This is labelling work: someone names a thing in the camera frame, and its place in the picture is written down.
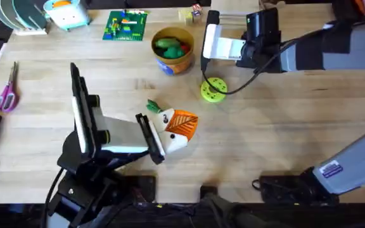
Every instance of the yellow-green disc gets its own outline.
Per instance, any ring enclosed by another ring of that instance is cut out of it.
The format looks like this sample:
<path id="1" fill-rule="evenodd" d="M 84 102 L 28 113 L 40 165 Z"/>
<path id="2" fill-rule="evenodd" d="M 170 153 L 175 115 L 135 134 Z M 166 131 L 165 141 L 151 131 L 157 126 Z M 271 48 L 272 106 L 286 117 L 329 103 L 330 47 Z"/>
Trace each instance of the yellow-green disc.
<path id="1" fill-rule="evenodd" d="M 214 87 L 218 88 L 218 90 L 227 92 L 227 85 L 222 79 L 212 77 L 208 80 Z M 207 81 L 202 82 L 201 95 L 204 99 L 213 103 L 221 102 L 226 97 L 226 95 L 214 91 Z"/>

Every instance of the blue label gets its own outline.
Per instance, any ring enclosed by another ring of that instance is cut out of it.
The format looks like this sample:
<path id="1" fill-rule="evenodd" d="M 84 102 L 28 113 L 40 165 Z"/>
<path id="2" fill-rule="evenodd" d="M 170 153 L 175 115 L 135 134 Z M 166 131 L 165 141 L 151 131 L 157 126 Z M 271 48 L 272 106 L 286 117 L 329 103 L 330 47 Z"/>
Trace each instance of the blue label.
<path id="1" fill-rule="evenodd" d="M 324 178 L 329 178 L 343 171 L 343 167 L 336 160 L 333 160 L 319 168 L 319 171 L 324 176 Z"/>
<path id="2" fill-rule="evenodd" d="M 173 75 L 174 74 L 174 71 L 169 67 L 167 66 L 165 63 L 163 63 L 162 61 L 157 60 L 157 63 L 158 63 L 158 66 L 164 71 L 164 73 L 168 74 L 168 75 Z"/>

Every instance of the scissors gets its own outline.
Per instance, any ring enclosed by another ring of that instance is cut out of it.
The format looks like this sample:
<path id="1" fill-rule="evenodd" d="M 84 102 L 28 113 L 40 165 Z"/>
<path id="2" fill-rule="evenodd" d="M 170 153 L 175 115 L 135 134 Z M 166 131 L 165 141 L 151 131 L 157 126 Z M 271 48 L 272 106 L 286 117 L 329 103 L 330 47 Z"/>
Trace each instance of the scissors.
<path id="1" fill-rule="evenodd" d="M 3 93 L 0 95 L 0 111 L 9 112 L 12 111 L 18 103 L 19 97 L 15 92 L 14 81 L 18 73 L 18 64 L 13 63 L 11 69 L 11 75 L 8 83 L 6 84 Z"/>

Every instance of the yellow cup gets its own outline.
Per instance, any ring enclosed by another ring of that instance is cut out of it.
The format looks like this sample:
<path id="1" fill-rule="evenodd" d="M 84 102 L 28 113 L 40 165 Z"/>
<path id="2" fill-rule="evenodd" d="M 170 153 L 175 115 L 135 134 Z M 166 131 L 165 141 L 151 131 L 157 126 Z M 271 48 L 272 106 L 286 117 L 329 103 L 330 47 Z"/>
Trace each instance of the yellow cup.
<path id="1" fill-rule="evenodd" d="M 179 41 L 188 44 L 190 49 L 184 56 L 176 59 L 166 59 L 156 54 L 156 41 L 161 38 L 175 37 Z M 151 48 L 156 56 L 158 66 L 168 75 L 181 73 L 191 65 L 193 59 L 194 37 L 186 30 L 178 27 L 167 27 L 158 31 L 151 40 Z"/>

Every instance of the pink scissors handle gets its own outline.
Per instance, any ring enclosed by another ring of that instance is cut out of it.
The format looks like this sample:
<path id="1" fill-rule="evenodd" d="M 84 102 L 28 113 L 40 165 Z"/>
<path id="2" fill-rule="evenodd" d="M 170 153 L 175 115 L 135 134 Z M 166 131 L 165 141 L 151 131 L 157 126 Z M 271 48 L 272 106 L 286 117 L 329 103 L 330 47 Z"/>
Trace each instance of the pink scissors handle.
<path id="1" fill-rule="evenodd" d="M 5 112 L 12 111 L 17 103 L 18 103 L 18 96 L 14 92 L 13 83 L 10 82 L 8 86 L 8 93 L 5 96 L 2 109 Z"/>
<path id="2" fill-rule="evenodd" d="M 2 108 L 3 108 L 5 97 L 8 94 L 8 89 L 9 89 L 9 86 L 6 85 L 5 88 L 4 88 L 3 93 L 1 93 L 1 95 L 0 95 L 0 110 L 2 110 Z"/>

